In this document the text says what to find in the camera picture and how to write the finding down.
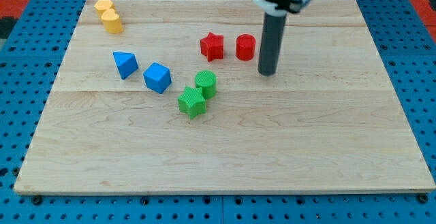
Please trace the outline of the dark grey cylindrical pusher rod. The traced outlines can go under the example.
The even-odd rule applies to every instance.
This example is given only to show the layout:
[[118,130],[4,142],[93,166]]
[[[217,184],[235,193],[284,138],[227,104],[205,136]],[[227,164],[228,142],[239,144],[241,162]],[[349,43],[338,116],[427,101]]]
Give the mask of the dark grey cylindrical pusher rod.
[[258,72],[263,76],[276,73],[287,16],[264,14]]

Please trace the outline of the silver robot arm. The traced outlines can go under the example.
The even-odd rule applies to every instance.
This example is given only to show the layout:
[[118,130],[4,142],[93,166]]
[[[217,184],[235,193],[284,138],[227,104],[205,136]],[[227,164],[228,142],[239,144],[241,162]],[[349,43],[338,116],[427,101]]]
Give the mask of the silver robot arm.
[[299,13],[310,0],[253,0],[264,10],[258,72],[263,76],[276,73],[285,22],[288,14]]

